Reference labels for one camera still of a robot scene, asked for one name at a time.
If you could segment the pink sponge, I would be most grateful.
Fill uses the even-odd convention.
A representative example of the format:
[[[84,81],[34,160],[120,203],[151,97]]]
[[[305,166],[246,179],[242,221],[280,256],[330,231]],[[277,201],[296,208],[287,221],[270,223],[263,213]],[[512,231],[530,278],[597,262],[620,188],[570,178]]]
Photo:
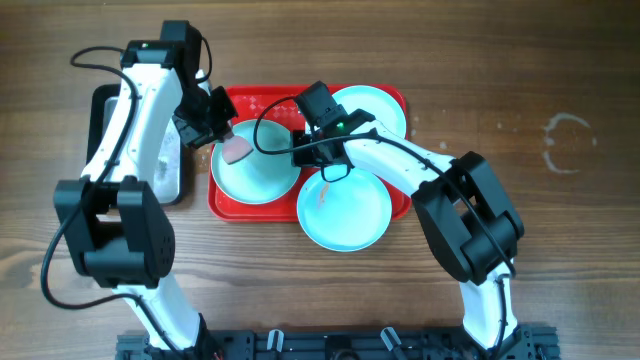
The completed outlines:
[[[222,142],[221,157],[228,165],[241,161],[252,152],[251,144],[241,136],[233,135]]]

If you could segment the light blue plate bottom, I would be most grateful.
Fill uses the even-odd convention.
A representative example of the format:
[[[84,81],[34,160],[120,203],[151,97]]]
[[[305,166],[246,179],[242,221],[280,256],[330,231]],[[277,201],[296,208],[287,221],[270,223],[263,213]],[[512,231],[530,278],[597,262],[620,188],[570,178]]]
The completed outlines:
[[[392,200],[377,176],[331,166],[305,181],[296,210],[301,228],[317,245],[355,252],[384,235],[391,222]]]

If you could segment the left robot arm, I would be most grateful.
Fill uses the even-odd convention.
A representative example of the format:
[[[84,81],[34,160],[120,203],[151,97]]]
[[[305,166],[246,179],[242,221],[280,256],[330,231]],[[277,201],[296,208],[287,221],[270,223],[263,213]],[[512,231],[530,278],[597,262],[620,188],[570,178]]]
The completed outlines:
[[[169,125],[192,148],[232,137],[236,109],[223,88],[207,90],[199,72],[206,39],[186,20],[167,20],[156,40],[120,50],[116,108],[91,160],[76,180],[60,181],[55,242],[65,242],[76,271],[124,300],[147,330],[153,359],[217,359],[202,315],[171,268],[175,234],[153,191]]]

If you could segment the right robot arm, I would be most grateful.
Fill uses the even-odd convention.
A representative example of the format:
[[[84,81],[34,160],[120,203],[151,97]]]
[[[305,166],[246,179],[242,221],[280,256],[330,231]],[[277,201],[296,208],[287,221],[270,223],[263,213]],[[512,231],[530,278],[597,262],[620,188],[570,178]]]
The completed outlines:
[[[498,358],[517,327],[508,286],[524,225],[489,163],[428,151],[365,110],[345,110],[321,81],[293,101],[311,130],[295,151],[368,171],[412,199],[430,251],[461,286],[464,330]]]

